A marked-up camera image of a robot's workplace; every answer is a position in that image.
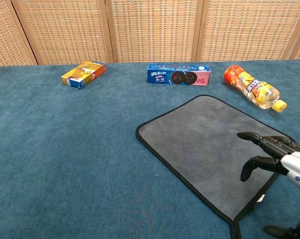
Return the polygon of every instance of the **black mat border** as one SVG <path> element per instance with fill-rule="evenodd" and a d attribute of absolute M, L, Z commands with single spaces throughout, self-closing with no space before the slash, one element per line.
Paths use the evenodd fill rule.
<path fill-rule="evenodd" d="M 141 127 L 145 126 L 146 124 L 160 118 L 160 117 L 163 117 L 175 110 L 177 110 L 178 108 L 186 105 L 187 103 L 195 100 L 196 98 L 198 97 L 201 97 L 201 96 L 207 96 L 207 97 L 211 97 L 211 98 L 214 98 L 214 99 L 217 99 L 219 100 L 220 102 L 234 108 L 235 110 L 249 116 L 250 118 L 256 120 L 257 122 L 277 131 L 278 133 L 281 133 L 283 135 L 285 135 L 286 137 L 290 138 L 291 140 L 294 140 L 292 137 L 286 135 L 285 133 L 265 124 L 265 123 L 262 123 L 260 122 L 259 120 L 255 119 L 254 117 L 246 114 L 245 112 L 231 106 L 230 104 L 220 100 L 219 98 L 217 97 L 214 97 L 214 96 L 211 96 L 211 95 L 198 95 L 192 99 L 190 99 L 189 101 L 185 102 L 184 104 L 160 115 L 160 116 L 157 116 L 141 125 L 139 125 L 137 128 L 136 128 L 136 131 L 135 131 L 135 135 L 136 137 L 155 155 L 157 156 L 176 176 L 178 176 L 204 203 L 206 203 L 209 207 L 211 207 L 221 218 L 223 218 L 224 220 L 226 220 L 229 224 L 230 224 L 230 229 L 231 229 L 231 238 L 232 239 L 241 239 L 241 234 L 240 234 L 240 228 L 239 228 L 239 220 L 243 218 L 243 216 L 245 216 L 248 212 L 250 212 L 254 205 L 256 204 L 257 200 L 261 197 L 262 194 L 264 194 L 264 192 L 269 188 L 269 186 L 274 182 L 274 180 L 278 177 L 279 174 L 277 173 L 274 173 L 270 179 L 267 181 L 267 183 L 256 193 L 256 195 L 253 197 L 252 200 L 249 201 L 249 203 L 243 208 L 242 211 L 240 211 L 238 213 L 238 215 L 234 218 L 234 220 L 230 219 L 228 216 L 226 216 L 222 211 L 220 211 L 217 207 L 215 207 L 209 200 L 207 200 L 188 180 L 186 180 L 175 168 L 173 168 L 173 166 L 171 164 L 169 164 L 162 156 L 160 156 L 143 138 L 142 136 L 140 135 L 139 133 L 139 130 Z"/>

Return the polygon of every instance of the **robotic arm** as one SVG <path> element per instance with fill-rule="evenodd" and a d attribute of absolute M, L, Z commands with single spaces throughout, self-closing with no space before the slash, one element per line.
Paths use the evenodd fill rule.
<path fill-rule="evenodd" d="M 300 188 L 300 145 L 283 136 L 260 136 L 254 132 L 237 134 L 244 140 L 250 140 L 260 146 L 271 157 L 256 156 L 248 160 L 241 172 L 240 180 L 249 179 L 253 170 L 261 168 L 286 175 Z M 294 228 L 283 229 L 276 226 L 265 226 L 264 231 L 281 239 L 300 239 L 300 224 Z"/>

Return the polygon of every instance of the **yellow box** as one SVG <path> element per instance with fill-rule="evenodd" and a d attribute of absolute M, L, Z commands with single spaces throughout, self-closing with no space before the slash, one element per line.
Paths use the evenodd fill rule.
<path fill-rule="evenodd" d="M 97 61 L 85 61 L 75 69 L 72 69 L 63 75 L 61 80 L 67 86 L 82 89 L 104 72 L 106 72 L 104 63 Z"/>

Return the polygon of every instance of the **snack box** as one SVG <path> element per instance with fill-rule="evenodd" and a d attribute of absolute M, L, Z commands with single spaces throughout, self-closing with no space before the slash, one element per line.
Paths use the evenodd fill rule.
<path fill-rule="evenodd" d="M 209 66 L 179 64 L 149 64 L 148 83 L 207 86 L 210 80 Z"/>
<path fill-rule="evenodd" d="M 104 63 L 85 61 L 61 77 L 65 85 L 82 89 L 106 71 Z"/>

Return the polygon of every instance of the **juice bottle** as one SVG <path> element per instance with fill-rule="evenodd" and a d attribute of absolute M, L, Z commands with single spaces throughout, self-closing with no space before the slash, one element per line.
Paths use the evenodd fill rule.
<path fill-rule="evenodd" d="M 272 108 L 277 112 L 283 111 L 287 104 L 279 100 L 280 93 L 267 82 L 258 81 L 248 74 L 242 67 L 232 65 L 223 75 L 225 82 L 238 88 L 251 102 L 260 108 Z"/>

